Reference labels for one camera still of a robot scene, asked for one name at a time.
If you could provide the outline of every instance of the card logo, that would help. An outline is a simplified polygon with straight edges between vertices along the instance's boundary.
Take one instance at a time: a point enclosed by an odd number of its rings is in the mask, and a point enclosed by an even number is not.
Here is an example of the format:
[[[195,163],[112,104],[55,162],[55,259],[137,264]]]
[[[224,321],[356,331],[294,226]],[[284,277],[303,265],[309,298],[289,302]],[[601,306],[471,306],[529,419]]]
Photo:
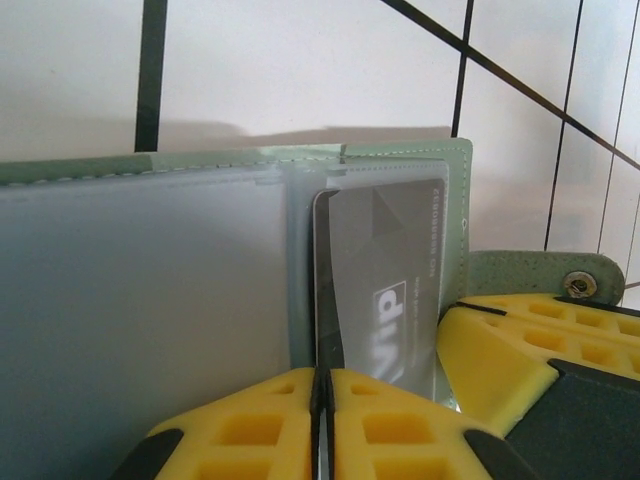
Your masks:
[[[407,282],[373,294],[373,376],[394,382],[402,376],[401,349],[406,343]]]

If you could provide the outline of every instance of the metal rivet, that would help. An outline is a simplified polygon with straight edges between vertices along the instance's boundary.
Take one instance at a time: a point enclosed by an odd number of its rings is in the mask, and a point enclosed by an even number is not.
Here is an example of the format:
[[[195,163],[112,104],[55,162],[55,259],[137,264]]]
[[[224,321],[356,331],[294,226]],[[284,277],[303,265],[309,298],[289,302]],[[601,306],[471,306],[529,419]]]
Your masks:
[[[564,277],[562,284],[571,298],[593,297],[598,291],[596,279],[587,272],[571,272]]]

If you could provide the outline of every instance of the green leather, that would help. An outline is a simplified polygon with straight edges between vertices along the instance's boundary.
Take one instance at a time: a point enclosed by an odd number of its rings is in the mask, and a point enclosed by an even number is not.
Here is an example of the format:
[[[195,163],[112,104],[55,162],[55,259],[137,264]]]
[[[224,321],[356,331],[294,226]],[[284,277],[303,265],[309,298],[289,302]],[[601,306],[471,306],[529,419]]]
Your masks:
[[[468,295],[555,293],[567,296],[564,277],[586,272],[598,289],[589,300],[617,305],[624,292],[624,274],[604,255],[595,253],[483,251],[469,255]]]

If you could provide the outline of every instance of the gray card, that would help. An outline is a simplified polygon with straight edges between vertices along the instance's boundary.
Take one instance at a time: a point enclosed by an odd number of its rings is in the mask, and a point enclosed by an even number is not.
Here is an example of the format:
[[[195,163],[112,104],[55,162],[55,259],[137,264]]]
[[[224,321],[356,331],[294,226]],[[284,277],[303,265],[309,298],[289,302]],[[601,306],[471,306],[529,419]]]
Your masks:
[[[316,213],[325,220],[328,213],[345,367],[426,397],[433,394],[445,198],[437,178],[329,191],[316,200]],[[316,218],[316,229],[321,224]]]

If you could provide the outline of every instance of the yellow foam pad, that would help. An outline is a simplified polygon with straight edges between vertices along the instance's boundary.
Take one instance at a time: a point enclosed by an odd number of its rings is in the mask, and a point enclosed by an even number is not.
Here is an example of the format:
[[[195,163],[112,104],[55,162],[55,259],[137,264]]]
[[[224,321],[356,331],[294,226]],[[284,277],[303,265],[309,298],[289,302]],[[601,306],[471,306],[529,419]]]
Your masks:
[[[161,423],[184,437],[156,480],[309,480],[313,369],[292,370]]]
[[[332,370],[336,480],[490,480],[466,443],[480,423],[349,370]]]
[[[463,413],[506,435],[558,376],[551,358],[640,380],[637,319],[550,295],[474,297],[438,329],[438,355]],[[631,333],[638,329],[638,336]]]

